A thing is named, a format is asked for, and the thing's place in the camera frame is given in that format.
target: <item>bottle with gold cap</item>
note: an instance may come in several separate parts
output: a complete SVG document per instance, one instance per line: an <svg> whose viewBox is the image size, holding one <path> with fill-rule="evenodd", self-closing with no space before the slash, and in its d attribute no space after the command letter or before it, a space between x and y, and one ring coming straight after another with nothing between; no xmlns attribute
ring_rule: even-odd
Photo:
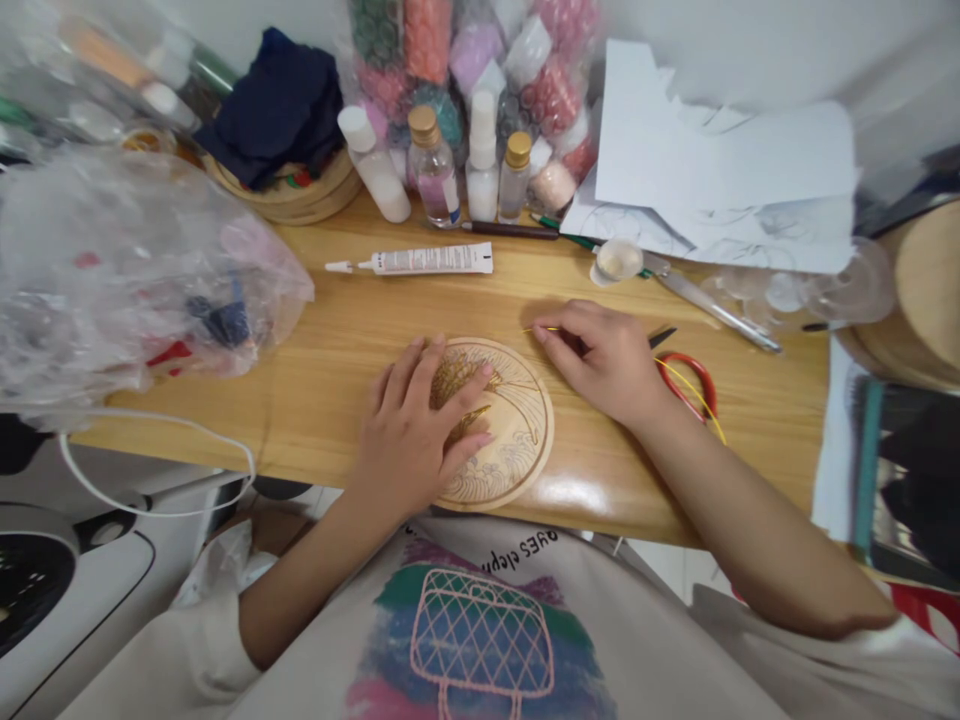
<svg viewBox="0 0 960 720"><path fill-rule="evenodd" d="M407 116L410 123L410 167L417 179L427 218L439 228L460 224L460 194L453 153L440 134L437 114L429 105L418 105Z"/></svg>
<svg viewBox="0 0 960 720"><path fill-rule="evenodd" d="M502 223L516 225L527 200L527 183L530 182L530 136L516 132L507 140L507 152L500 168L500 211Z"/></svg>

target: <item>left hand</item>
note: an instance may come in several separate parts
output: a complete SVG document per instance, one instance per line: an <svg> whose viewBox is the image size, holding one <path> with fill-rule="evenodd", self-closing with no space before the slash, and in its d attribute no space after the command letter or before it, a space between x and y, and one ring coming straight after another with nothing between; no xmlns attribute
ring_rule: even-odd
<svg viewBox="0 0 960 720"><path fill-rule="evenodd" d="M430 408L430 386L446 339L423 338L404 350L374 381L360 431L360 453L345 495L400 525L430 505L457 470L489 445L489 433L467 435L444 452L457 423L480 398L493 367L484 365L439 410Z"/></svg>

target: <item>t-shirt graphic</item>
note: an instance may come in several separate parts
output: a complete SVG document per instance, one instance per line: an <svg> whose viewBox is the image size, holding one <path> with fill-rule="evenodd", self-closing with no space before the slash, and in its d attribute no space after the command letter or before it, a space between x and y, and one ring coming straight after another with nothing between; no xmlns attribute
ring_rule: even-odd
<svg viewBox="0 0 960 720"><path fill-rule="evenodd" d="M375 602L347 717L616 717L593 643L553 577L513 587L414 539Z"/></svg>

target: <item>person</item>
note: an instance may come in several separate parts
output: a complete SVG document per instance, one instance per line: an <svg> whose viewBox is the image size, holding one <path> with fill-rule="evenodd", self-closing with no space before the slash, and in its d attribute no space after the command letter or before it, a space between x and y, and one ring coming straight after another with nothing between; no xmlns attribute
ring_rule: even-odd
<svg viewBox="0 0 960 720"><path fill-rule="evenodd" d="M239 597L153 620L62 717L958 716L957 658L666 389L638 320L571 301L533 332L643 445L745 604L700 586L687 608L556 528L423 514L491 440L444 450L491 368L432 410L441 335L373 383L317 525Z"/></svg>

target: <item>round wooden container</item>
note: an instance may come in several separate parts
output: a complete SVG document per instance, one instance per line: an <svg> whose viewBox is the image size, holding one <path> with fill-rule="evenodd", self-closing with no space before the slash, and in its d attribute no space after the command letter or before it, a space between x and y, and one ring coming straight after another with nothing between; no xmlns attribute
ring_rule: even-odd
<svg viewBox="0 0 960 720"><path fill-rule="evenodd" d="M960 201L932 210L878 241L894 268L898 307L851 333L886 377L960 388Z"/></svg>
<svg viewBox="0 0 960 720"><path fill-rule="evenodd" d="M484 363L493 377L476 405L451 433L493 433L483 448L453 478L437 505L460 512L481 512L506 505L540 475L553 448L553 404L534 369L510 348L482 338L458 338L447 344L430 393L442 407Z"/></svg>
<svg viewBox="0 0 960 720"><path fill-rule="evenodd" d="M343 210L363 187L346 150L338 151L323 174L305 188L278 181L268 190L253 192L245 190L233 173L211 156L205 156L203 164L229 193L265 220L280 225L309 225L324 220Z"/></svg>

